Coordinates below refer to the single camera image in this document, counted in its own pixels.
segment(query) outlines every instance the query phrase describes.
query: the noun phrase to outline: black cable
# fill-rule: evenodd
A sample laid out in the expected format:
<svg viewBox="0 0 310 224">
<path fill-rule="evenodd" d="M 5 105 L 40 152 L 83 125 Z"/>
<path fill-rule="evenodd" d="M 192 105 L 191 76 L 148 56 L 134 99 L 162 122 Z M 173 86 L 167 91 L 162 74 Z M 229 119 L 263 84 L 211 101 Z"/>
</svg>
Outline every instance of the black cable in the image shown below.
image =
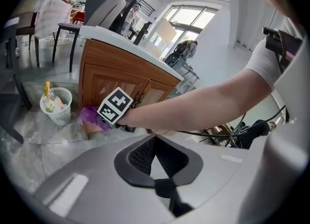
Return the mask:
<svg viewBox="0 0 310 224">
<path fill-rule="evenodd" d="M 240 122 L 239 122 L 238 125 L 233 129 L 233 131 L 232 131 L 232 133 L 231 133 L 231 135 L 230 135 L 230 137 L 229 137 L 229 140 L 228 140 L 228 141 L 226 142 L 226 144 L 225 144 L 226 147 L 227 147 L 227 145 L 231 142 L 236 148 L 238 148 L 238 146 L 237 146 L 237 145 L 235 144 L 235 142 L 233 141 L 232 137 L 233 137 L 234 133 L 236 132 L 238 126 L 242 123 L 242 121 L 243 121 L 244 117 L 246 116 L 246 114 L 247 114 L 247 113 L 244 113 L 244 114 L 243 114 L 243 116 L 242 116 Z"/>
<path fill-rule="evenodd" d="M 229 138 L 230 137 L 230 135 L 227 135 L 227 134 L 201 134 L 201 133 L 188 132 L 188 131 L 177 131 L 177 132 L 198 135 L 198 136 L 207 136 L 207 137 L 212 137 L 212 138 Z"/>
<path fill-rule="evenodd" d="M 262 121 L 262 122 L 259 122 L 259 123 L 256 123 L 255 125 L 251 126 L 251 127 L 248 127 L 248 128 L 245 128 L 244 130 L 242 130 L 240 133 L 237 133 L 237 134 L 233 134 L 232 137 L 239 137 L 241 135 L 244 135 L 246 134 L 251 128 L 254 128 L 258 125 L 261 125 L 265 122 L 269 122 L 270 120 L 272 120 L 273 118 L 275 118 L 283 109 L 285 108 L 285 106 L 283 106 L 275 115 L 273 115 L 271 118 L 265 120 L 265 121 Z M 196 132 L 189 132 L 189 131 L 177 131 L 177 132 L 180 132 L 180 133 L 185 133 L 185 134 L 192 134 L 192 135 L 198 135 L 198 136 L 207 136 L 207 137 L 212 137 L 212 138 L 230 138 L 231 135 L 227 135 L 227 134 L 201 134 L 201 133 L 196 133 Z"/>
<path fill-rule="evenodd" d="M 245 129 L 242 130 L 240 133 L 238 133 L 237 136 L 244 135 L 244 134 L 246 134 L 251 128 L 254 128 L 254 127 L 256 127 L 256 126 L 258 126 L 258 125 L 261 125 L 261 124 L 263 124 L 263 123 L 265 123 L 265 122 L 269 122 L 270 120 L 272 120 L 273 118 L 275 118 L 284 108 L 285 108 L 285 106 L 283 106 L 283 107 L 282 107 L 275 115 L 273 115 L 271 118 L 269 118 L 269 119 L 267 119 L 267 120 L 265 120 L 265 121 L 261 121 L 261 122 L 259 122 L 259 123 L 256 123 L 255 125 L 252 125 L 251 127 L 245 128 Z"/>
</svg>

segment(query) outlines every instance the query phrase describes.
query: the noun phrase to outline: wastebasket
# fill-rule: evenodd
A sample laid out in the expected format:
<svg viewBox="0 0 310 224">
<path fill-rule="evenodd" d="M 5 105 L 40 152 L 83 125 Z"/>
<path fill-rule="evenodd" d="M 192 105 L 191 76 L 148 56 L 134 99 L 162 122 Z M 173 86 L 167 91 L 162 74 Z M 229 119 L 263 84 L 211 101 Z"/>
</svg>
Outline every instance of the wastebasket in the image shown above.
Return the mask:
<svg viewBox="0 0 310 224">
<path fill-rule="evenodd" d="M 59 97 L 63 104 L 67 106 L 58 113 L 50 113 L 46 111 L 46 106 L 43 101 L 44 94 L 40 100 L 41 110 L 47 114 L 57 125 L 65 126 L 71 120 L 71 102 L 72 102 L 72 94 L 69 90 L 63 87 L 55 87 L 50 89 L 50 92 L 54 94 L 55 97 Z"/>
</svg>

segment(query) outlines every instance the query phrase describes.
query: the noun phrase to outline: window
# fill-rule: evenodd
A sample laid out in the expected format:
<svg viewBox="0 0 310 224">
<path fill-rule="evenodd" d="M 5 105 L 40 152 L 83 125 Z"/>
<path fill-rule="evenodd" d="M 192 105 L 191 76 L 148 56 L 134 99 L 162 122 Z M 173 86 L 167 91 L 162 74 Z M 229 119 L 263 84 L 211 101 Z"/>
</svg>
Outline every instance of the window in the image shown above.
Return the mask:
<svg viewBox="0 0 310 224">
<path fill-rule="evenodd" d="M 175 12 L 178 10 L 178 8 L 173 8 L 167 15 L 166 15 L 166 19 L 169 21 L 169 19 L 171 19 L 171 17 L 173 16 L 173 14 L 175 14 Z"/>
<path fill-rule="evenodd" d="M 162 40 L 161 37 L 158 37 L 157 40 L 154 42 L 154 45 L 158 46 L 161 40 Z"/>
<path fill-rule="evenodd" d="M 185 40 L 195 40 L 216 12 L 216 9 L 203 6 L 172 6 L 165 17 L 177 33 L 160 57 L 166 58 Z"/>
<path fill-rule="evenodd" d="M 214 13 L 204 12 L 194 23 L 193 26 L 204 28 L 214 17 Z"/>
<path fill-rule="evenodd" d="M 191 32 L 191 31 L 187 31 L 184 36 L 179 40 L 179 43 L 185 41 L 185 40 L 196 40 L 196 38 L 198 37 L 197 33 Z"/>
<path fill-rule="evenodd" d="M 181 9 L 170 22 L 190 25 L 199 15 L 201 10 Z"/>
</svg>

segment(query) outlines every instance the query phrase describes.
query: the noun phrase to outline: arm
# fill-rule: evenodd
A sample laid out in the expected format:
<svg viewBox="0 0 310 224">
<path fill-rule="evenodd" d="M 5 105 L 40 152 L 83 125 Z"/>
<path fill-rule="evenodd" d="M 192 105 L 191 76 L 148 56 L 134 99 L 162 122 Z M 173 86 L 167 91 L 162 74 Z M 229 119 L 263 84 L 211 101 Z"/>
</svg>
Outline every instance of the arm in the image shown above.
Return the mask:
<svg viewBox="0 0 310 224">
<path fill-rule="evenodd" d="M 261 76 L 243 70 L 220 85 L 128 110 L 118 123 L 175 131 L 208 129 L 238 118 L 270 93 L 271 88 Z"/>
</svg>

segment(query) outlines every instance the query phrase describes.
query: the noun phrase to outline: cabinet door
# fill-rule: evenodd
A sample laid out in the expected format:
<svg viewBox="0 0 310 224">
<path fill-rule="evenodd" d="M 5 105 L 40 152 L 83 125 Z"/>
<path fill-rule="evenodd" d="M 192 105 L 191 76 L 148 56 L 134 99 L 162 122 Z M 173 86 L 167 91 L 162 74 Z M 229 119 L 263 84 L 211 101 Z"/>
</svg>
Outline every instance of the cabinet door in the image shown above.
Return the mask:
<svg viewBox="0 0 310 224">
<path fill-rule="evenodd" d="M 150 80 L 142 91 L 140 96 L 141 104 L 137 105 L 137 107 L 163 101 L 173 89 L 174 87 Z"/>
<path fill-rule="evenodd" d="M 134 99 L 138 91 L 141 93 L 148 82 L 149 79 L 130 73 L 85 64 L 83 106 L 88 106 L 89 101 L 91 101 L 91 104 L 94 106 L 100 106 L 102 100 L 117 87 L 120 87 Z"/>
</svg>

